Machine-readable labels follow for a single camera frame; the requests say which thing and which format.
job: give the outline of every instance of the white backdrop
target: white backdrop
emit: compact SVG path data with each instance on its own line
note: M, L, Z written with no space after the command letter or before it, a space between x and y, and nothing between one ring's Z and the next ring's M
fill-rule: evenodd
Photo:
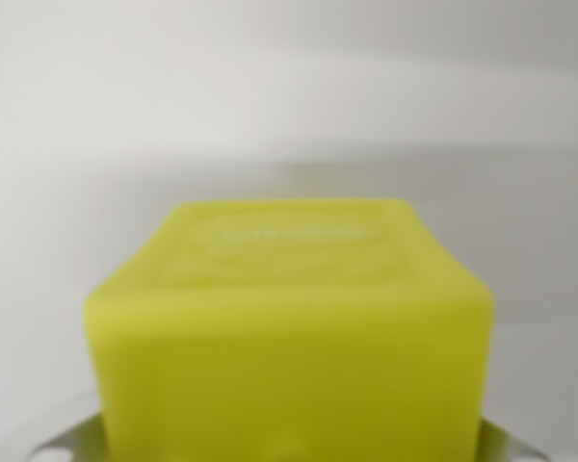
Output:
M578 453L578 3L390 3L0 2L0 433L178 201L375 195L494 289L489 416Z

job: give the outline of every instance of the white wall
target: white wall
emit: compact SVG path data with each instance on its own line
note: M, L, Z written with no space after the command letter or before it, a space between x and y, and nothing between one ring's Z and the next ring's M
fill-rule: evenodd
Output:
M176 202L383 195L497 294L487 413L578 453L578 3L444 4L0 2L0 433Z

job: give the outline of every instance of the yellow soap bar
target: yellow soap bar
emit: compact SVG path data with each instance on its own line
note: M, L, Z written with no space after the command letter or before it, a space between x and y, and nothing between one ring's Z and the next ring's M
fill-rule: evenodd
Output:
M492 298L398 199L186 203L89 299L114 462L470 462Z

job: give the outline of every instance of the soap bar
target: soap bar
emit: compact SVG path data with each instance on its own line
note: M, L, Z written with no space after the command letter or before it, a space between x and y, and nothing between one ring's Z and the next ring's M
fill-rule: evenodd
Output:
M185 203L85 308L113 461L473 461L492 311L402 200Z

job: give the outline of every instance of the soap top surface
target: soap top surface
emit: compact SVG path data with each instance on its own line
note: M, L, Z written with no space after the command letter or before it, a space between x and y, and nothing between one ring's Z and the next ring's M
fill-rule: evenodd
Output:
M244 200L178 206L100 292L475 281L403 200Z

